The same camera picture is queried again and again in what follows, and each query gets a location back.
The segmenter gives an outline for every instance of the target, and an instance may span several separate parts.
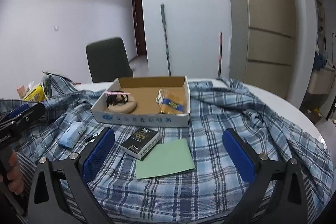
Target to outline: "cardboard box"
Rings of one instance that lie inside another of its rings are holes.
[[[169,90],[184,98],[183,114],[160,114],[155,101],[160,89]],[[116,79],[106,91],[129,92],[137,101],[130,114],[108,111],[106,94],[102,94],[91,107],[97,122],[144,127],[188,127],[190,116],[190,90],[187,77],[140,77]]]

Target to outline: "white cable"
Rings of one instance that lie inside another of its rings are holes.
[[[163,95],[166,91],[164,89],[160,89],[159,90],[159,95],[156,97],[155,101],[160,105],[162,105],[162,101],[163,101]]]

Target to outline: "metal screw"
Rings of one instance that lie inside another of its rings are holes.
[[[264,153],[261,153],[261,154],[259,154],[259,158],[260,158],[261,160],[267,160],[267,159],[268,159],[268,156],[267,156],[266,154],[264,154]]]
[[[47,161],[47,158],[46,157],[42,157],[40,158],[40,163],[43,164]]]
[[[290,159],[290,162],[291,162],[291,164],[294,164],[294,165],[297,164],[297,160],[293,159],[293,158]]]
[[[78,153],[71,153],[69,158],[75,160],[76,158],[78,158]]]

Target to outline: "chair backrest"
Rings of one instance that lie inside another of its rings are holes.
[[[120,37],[87,45],[86,56],[93,83],[112,82],[118,77],[133,77],[124,42]]]

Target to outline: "blue plaid shirt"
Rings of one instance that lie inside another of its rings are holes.
[[[42,156],[49,160],[65,159],[72,152],[81,152],[86,138],[111,127],[115,131],[115,146],[88,186],[114,221],[211,223],[225,219],[249,186],[242,181],[222,143],[222,132],[234,128],[258,154],[265,153],[272,160],[298,159],[308,199],[308,221],[312,223],[332,196],[333,165],[329,151],[275,113],[242,83],[222,81],[228,88],[214,88],[211,82],[190,83],[188,128],[154,128],[162,135],[160,143],[187,140],[196,167],[192,172],[136,179],[136,160],[120,148],[136,128],[98,123],[90,108],[103,91],[78,91],[71,81],[55,75],[43,78],[45,92],[50,97],[43,102],[45,115],[24,132],[16,143],[16,151],[32,164]],[[0,100],[1,116],[24,103]],[[74,121],[85,123],[86,131],[73,149],[65,149],[58,140]],[[263,212],[274,186],[275,183],[269,185],[255,219]],[[75,216],[82,218],[65,182],[63,187]]]

